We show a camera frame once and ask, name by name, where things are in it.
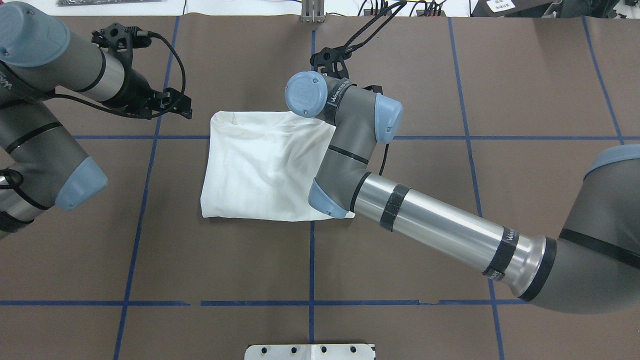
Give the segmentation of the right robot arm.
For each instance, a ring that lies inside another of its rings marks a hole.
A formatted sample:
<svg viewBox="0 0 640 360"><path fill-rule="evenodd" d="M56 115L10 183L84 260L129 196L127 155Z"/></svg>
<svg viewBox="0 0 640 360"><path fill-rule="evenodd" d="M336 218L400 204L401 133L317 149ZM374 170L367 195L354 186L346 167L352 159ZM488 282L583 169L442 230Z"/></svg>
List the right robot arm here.
<svg viewBox="0 0 640 360"><path fill-rule="evenodd" d="M300 71L285 86L298 116L334 133L308 203L343 219L350 212L436 249L554 312L599 314L639 303L639 146L601 152L557 239L530 236L367 170L403 118L397 100L349 79Z"/></svg>

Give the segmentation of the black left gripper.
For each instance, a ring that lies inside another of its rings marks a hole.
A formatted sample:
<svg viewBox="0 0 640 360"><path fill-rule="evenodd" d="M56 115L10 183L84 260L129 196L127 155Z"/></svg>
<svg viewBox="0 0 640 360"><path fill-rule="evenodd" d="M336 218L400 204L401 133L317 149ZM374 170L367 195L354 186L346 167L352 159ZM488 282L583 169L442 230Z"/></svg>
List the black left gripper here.
<svg viewBox="0 0 640 360"><path fill-rule="evenodd" d="M102 102L109 109L130 116L151 118L166 113L192 119L192 99L185 94L186 76L182 76L181 89L151 89L146 78L135 70L125 72L121 89L112 98Z"/></svg>

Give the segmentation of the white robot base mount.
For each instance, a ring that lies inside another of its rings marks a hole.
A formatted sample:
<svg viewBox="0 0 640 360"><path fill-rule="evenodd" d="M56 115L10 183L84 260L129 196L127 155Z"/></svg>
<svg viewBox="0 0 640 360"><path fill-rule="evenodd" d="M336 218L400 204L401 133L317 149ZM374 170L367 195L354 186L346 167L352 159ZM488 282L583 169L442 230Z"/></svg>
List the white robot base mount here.
<svg viewBox="0 0 640 360"><path fill-rule="evenodd" d="M254 344L247 347L245 360L375 360L374 344Z"/></svg>

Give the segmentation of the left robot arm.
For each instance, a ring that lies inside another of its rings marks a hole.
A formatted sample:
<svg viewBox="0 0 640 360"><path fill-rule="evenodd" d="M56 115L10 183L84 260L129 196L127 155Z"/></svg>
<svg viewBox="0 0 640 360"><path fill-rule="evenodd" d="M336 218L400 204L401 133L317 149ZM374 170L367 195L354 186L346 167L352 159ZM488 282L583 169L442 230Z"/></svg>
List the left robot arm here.
<svg viewBox="0 0 640 360"><path fill-rule="evenodd" d="M137 26L112 23L84 39L33 5L0 7L0 143L13 164L1 170L1 237L52 207L78 208L108 178L57 117L49 100L70 100L119 117L151 120L167 113L191 119L186 71L171 43ZM133 68L134 50L162 41L176 59L180 89L152 89Z"/></svg>

